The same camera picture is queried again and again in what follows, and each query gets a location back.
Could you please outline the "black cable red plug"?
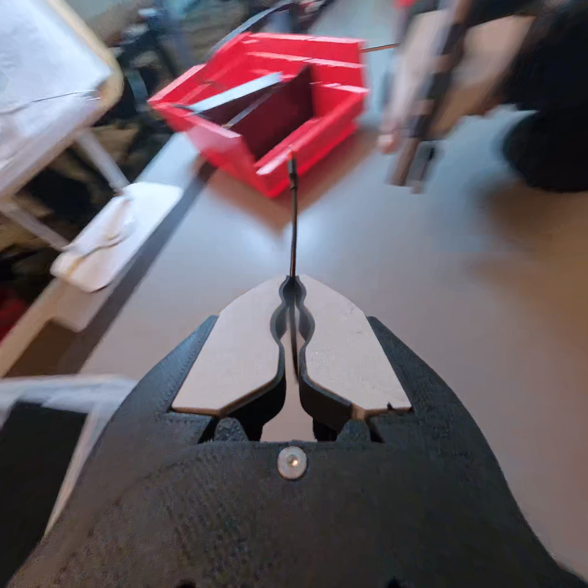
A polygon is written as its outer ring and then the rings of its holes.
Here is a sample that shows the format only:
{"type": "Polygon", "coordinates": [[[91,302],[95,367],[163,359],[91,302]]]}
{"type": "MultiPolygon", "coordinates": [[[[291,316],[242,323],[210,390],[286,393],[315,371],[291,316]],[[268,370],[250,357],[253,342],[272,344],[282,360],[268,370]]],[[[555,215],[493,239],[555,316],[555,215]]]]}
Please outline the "black cable red plug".
{"type": "Polygon", "coordinates": [[[290,332],[290,347],[292,351],[293,370],[296,381],[299,380],[299,359],[298,359],[298,328],[296,325],[296,302],[297,302],[297,280],[296,280],[296,259],[298,241],[298,190],[299,176],[296,154],[293,148],[289,149],[288,174],[290,185],[290,197],[292,204],[292,236],[290,243],[290,268],[288,277],[288,321],[290,332]]]}

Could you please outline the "red plastic bin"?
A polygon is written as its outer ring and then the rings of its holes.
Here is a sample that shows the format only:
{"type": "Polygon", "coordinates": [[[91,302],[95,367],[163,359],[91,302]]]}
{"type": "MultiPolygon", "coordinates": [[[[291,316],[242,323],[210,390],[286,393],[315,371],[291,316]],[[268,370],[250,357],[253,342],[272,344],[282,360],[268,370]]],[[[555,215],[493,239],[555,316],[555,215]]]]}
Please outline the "red plastic bin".
{"type": "Polygon", "coordinates": [[[369,94],[357,38],[292,33],[239,33],[152,96],[149,106],[177,132],[184,132],[211,165],[274,198],[289,185],[293,148],[304,175],[357,130],[369,94]],[[257,77],[280,72],[288,79],[304,65],[312,69],[313,117],[255,161],[239,134],[191,114],[191,105],[257,77]]]}

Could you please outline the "red plastic object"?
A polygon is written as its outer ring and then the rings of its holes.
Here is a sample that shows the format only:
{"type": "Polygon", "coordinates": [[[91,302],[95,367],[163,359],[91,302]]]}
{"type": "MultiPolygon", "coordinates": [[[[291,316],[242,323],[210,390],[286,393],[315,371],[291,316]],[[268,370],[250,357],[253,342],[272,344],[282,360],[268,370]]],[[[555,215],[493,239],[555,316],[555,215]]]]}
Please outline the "red plastic object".
{"type": "Polygon", "coordinates": [[[1,285],[1,342],[27,311],[26,302],[10,287],[1,285]]]}

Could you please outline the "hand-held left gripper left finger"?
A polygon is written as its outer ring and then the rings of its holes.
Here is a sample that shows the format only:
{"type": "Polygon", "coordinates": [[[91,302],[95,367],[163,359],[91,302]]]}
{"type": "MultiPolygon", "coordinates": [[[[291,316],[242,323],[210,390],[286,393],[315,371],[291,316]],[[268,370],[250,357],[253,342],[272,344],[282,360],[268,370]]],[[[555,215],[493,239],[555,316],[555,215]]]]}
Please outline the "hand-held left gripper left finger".
{"type": "Polygon", "coordinates": [[[224,417],[273,383],[279,342],[270,329],[286,276],[275,276],[227,305],[176,394],[179,413],[224,417]]]}

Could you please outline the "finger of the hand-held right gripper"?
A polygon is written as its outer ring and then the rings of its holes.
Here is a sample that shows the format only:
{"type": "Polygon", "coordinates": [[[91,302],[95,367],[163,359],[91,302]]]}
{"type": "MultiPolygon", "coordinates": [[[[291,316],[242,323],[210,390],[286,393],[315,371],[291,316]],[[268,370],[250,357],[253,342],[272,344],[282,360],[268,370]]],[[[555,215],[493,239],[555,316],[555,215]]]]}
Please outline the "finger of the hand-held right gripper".
{"type": "Polygon", "coordinates": [[[394,51],[391,86],[379,130],[379,150],[393,154],[430,117],[428,97],[439,45],[447,37],[450,9],[402,9],[399,46],[394,51]]]}
{"type": "Polygon", "coordinates": [[[481,116],[491,109],[534,20],[535,16],[514,15],[467,31],[462,58],[432,123],[432,138],[444,138],[463,117],[481,116]]]}

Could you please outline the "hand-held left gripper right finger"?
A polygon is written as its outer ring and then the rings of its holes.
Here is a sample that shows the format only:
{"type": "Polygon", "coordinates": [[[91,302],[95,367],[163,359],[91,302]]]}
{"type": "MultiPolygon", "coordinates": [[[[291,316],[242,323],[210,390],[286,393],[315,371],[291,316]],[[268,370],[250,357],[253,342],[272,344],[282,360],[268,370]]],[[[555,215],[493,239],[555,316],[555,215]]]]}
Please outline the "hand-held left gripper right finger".
{"type": "Polygon", "coordinates": [[[297,278],[299,395],[314,420],[368,420],[412,405],[366,315],[325,284],[297,278]]]}

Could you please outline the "clear plastic box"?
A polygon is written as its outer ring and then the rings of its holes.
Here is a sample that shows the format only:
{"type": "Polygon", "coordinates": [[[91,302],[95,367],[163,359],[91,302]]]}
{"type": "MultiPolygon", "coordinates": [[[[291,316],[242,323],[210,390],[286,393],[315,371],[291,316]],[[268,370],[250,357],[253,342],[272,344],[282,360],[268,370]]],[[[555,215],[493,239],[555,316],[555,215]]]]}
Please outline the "clear plastic box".
{"type": "Polygon", "coordinates": [[[1,381],[1,426],[19,401],[85,416],[44,536],[51,531],[68,503],[105,426],[136,384],[136,380],[114,375],[35,376],[1,381]]]}

